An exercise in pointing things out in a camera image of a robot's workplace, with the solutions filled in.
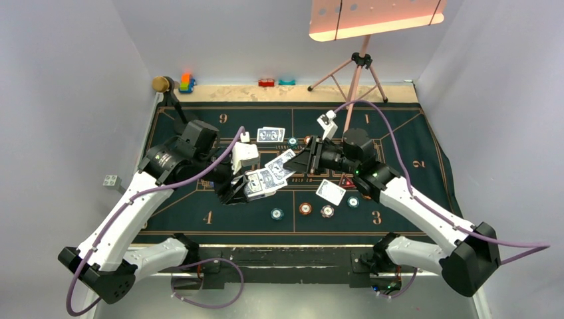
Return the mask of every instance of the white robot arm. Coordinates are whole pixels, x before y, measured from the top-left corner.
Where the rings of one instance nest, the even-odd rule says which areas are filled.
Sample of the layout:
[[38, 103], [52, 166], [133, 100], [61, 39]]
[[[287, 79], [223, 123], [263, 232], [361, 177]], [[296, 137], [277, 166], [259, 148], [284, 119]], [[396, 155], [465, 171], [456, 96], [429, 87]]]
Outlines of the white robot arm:
[[[102, 224], [78, 247], [65, 247], [59, 253], [59, 261], [72, 272], [86, 261], [78, 279], [109, 304], [123, 298], [136, 281], [166, 268], [200, 261], [198, 244], [183, 234], [127, 253], [143, 224], [174, 190], [159, 189], [134, 201], [130, 199], [149, 189], [175, 184], [202, 172], [215, 159], [217, 149], [212, 149], [212, 145], [216, 140], [216, 128], [195, 120], [188, 123], [182, 136], [149, 149], [125, 194]], [[248, 134], [241, 134], [241, 140], [248, 142]], [[237, 183], [232, 180], [241, 167], [258, 162], [257, 147], [236, 142], [226, 155], [230, 156], [225, 156], [226, 160], [219, 162], [203, 178], [214, 182], [215, 192], [222, 203], [245, 203], [248, 201], [243, 193], [246, 178], [235, 177]], [[94, 246], [105, 228], [107, 231], [101, 242]]]
[[464, 296], [474, 295], [501, 265], [499, 248], [469, 236], [458, 227], [495, 239], [494, 229], [486, 223], [475, 226], [455, 216], [416, 189], [412, 188], [411, 194], [404, 177], [377, 161], [374, 144], [364, 130], [349, 129], [343, 134], [340, 146], [332, 143], [331, 136], [337, 127], [334, 118], [333, 114], [322, 115], [318, 122], [327, 138], [312, 136], [299, 154], [284, 163], [284, 168], [317, 175], [326, 169], [351, 173], [352, 182], [361, 194], [401, 214], [436, 243], [413, 241], [390, 233], [374, 246], [371, 259], [361, 260], [373, 272], [393, 271], [396, 265], [414, 266], [441, 275]]

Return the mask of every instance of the playing card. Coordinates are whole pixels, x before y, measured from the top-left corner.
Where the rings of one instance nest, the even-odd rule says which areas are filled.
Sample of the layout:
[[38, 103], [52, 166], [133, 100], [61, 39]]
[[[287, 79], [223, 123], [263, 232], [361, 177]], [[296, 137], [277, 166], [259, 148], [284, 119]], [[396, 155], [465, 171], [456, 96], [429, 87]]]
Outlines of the playing card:
[[260, 128], [257, 131], [257, 143], [283, 142], [285, 132], [285, 128]]
[[249, 173], [245, 173], [247, 176], [247, 185], [243, 188], [243, 192], [245, 195], [249, 196], [255, 193], [261, 193], [264, 191], [264, 185], [260, 181], [259, 172], [258, 171], [251, 171]]
[[282, 181], [275, 179], [272, 172], [267, 168], [261, 168], [257, 170], [257, 172], [259, 173], [260, 182], [265, 186], [267, 191], [273, 191], [288, 185], [285, 179]]
[[345, 189], [324, 179], [315, 192], [315, 195], [318, 195], [319, 197], [327, 200], [329, 203], [332, 203], [335, 206], [339, 206], [339, 203], [343, 199], [343, 196], [345, 196], [345, 193]]
[[285, 169], [283, 167], [283, 164], [288, 160], [290, 160], [291, 158], [293, 158], [294, 156], [296, 156], [296, 153], [294, 153], [293, 150], [287, 150], [286, 152], [280, 154], [280, 156], [278, 156], [277, 158], [269, 161], [265, 167], [270, 172], [272, 172], [274, 178], [277, 181], [286, 180], [288, 177], [292, 176], [295, 173], [295, 171]]
[[249, 201], [254, 201], [255, 199], [269, 197], [269, 196], [272, 196], [274, 194], [276, 194], [276, 191], [273, 191], [271, 193], [256, 193], [256, 194], [247, 195], [247, 199]]

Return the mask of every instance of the printed number 2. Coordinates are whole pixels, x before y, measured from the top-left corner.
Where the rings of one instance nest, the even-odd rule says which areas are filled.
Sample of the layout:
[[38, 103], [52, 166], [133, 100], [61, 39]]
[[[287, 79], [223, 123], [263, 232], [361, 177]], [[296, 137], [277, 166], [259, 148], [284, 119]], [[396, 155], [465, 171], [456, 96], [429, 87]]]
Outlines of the printed number 2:
[[204, 221], [207, 221], [206, 224], [211, 224], [211, 223], [212, 223], [212, 222], [211, 222], [211, 221], [212, 221], [212, 211], [210, 211], [210, 212], [208, 213], [208, 216], [207, 216], [206, 218], [204, 218]]
[[425, 168], [425, 162], [424, 161], [413, 161], [413, 167], [423, 167], [423, 168]]
[[382, 217], [380, 217], [379, 211], [373, 211], [372, 216], [374, 216], [374, 220], [372, 221], [375, 225], [379, 225], [382, 223]]

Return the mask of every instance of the metal bracket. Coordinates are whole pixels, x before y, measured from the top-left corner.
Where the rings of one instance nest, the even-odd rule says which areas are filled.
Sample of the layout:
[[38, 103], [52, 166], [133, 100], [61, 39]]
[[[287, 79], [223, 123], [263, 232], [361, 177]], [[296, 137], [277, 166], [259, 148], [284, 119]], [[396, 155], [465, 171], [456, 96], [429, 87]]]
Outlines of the metal bracket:
[[363, 57], [360, 57], [360, 53], [355, 52], [352, 54], [351, 60], [353, 60], [357, 66], [364, 66], [364, 68], [367, 70], [370, 68], [370, 65], [372, 64], [372, 58], [368, 53], [366, 53]]
[[[200, 258], [202, 260], [204, 259], [210, 259], [210, 258], [222, 258], [223, 254], [221, 253], [221, 250], [217, 250], [217, 251], [200, 251]], [[204, 274], [217, 274], [219, 273], [219, 271], [221, 270], [221, 262], [217, 261], [217, 263], [206, 263], [206, 264], [202, 264], [202, 273]]]
[[370, 250], [366, 250], [366, 253], [351, 251], [352, 272], [357, 274], [365, 274], [370, 272], [370, 267], [363, 262], [371, 258], [370, 254]]

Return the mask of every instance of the white backdrop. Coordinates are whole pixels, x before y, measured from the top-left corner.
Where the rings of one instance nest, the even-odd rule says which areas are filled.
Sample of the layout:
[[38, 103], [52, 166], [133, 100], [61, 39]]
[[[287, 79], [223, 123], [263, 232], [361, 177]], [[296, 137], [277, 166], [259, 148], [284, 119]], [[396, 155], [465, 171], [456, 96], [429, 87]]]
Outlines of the white backdrop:
[[57, 255], [130, 180], [153, 94], [110, 0], [34, 2], [0, 4], [0, 317], [67, 318]]
[[417, 82], [464, 216], [501, 239], [553, 244], [486, 282], [493, 318], [564, 313], [562, 12], [561, 1], [466, 1]]
[[[152, 76], [179, 78], [190, 70], [200, 84], [252, 84], [283, 75], [313, 84], [362, 44], [362, 38], [326, 43], [310, 39], [311, 0], [114, 3]], [[461, 3], [449, 0], [446, 20], [439, 25], [372, 36], [368, 53], [380, 80], [418, 78]], [[349, 66], [337, 78], [350, 84], [352, 76]], [[362, 82], [370, 81], [364, 72]]]

